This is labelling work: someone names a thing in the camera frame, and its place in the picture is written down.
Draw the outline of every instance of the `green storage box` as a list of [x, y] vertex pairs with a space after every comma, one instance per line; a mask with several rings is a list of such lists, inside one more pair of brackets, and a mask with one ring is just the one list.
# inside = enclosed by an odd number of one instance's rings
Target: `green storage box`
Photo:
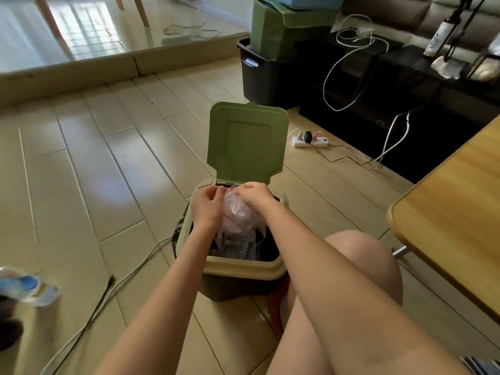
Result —
[[[216, 103], [210, 112], [207, 163], [217, 171], [217, 178], [201, 182], [193, 196], [211, 184], [269, 184], [271, 176], [283, 170], [288, 125], [288, 114], [280, 108], [260, 107], [253, 102]], [[285, 195], [275, 190], [272, 194], [288, 208]], [[177, 255], [191, 229], [189, 205], [175, 248]], [[264, 261], [207, 257], [201, 292], [214, 301], [273, 292], [286, 277], [286, 267], [269, 229], [260, 255]]]
[[288, 60], [295, 42], [326, 36], [335, 18], [334, 10], [296, 10], [276, 0], [253, 0], [250, 48], [267, 60]]

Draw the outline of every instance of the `trash can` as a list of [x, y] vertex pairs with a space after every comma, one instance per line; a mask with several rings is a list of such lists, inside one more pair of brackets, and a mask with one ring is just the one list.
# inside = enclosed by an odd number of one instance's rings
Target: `trash can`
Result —
[[[210, 112], [207, 163], [217, 171], [217, 177], [201, 182], [193, 196], [211, 184], [269, 184], [271, 176], [283, 170], [288, 125], [288, 114], [280, 108], [261, 107], [253, 102], [216, 103]], [[282, 193], [272, 190], [272, 194], [288, 208]], [[191, 229], [189, 205], [175, 247], [177, 255]], [[201, 292], [213, 301], [225, 301], [276, 290], [287, 273], [269, 228], [260, 245], [260, 261], [208, 256]]]
[[267, 60], [287, 60], [296, 42], [327, 35], [335, 17], [334, 10], [297, 10], [276, 0], [253, 0], [252, 51]]
[[300, 105], [303, 71], [293, 57], [285, 62], [264, 59], [250, 50], [250, 38], [238, 42], [245, 97], [266, 107], [290, 109]]
[[276, 0], [295, 9], [340, 10], [344, 0]]

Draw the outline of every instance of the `knee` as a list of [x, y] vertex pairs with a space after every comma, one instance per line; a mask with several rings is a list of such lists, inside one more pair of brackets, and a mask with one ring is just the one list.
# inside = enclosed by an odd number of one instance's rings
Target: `knee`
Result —
[[346, 256], [398, 304], [403, 303], [403, 281], [397, 261], [380, 241], [357, 230], [332, 234], [326, 241]]

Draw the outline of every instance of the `wooden table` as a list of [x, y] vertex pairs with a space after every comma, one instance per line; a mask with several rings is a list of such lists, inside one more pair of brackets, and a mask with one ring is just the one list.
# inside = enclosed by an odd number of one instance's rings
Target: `wooden table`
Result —
[[404, 245], [500, 323], [500, 116], [387, 215]]

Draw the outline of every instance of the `power strip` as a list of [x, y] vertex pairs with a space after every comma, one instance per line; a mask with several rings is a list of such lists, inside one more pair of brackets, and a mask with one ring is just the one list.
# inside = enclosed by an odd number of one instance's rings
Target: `power strip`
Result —
[[328, 147], [328, 139], [325, 137], [318, 137], [313, 139], [311, 143], [305, 143], [303, 138], [293, 137], [291, 139], [293, 147]]

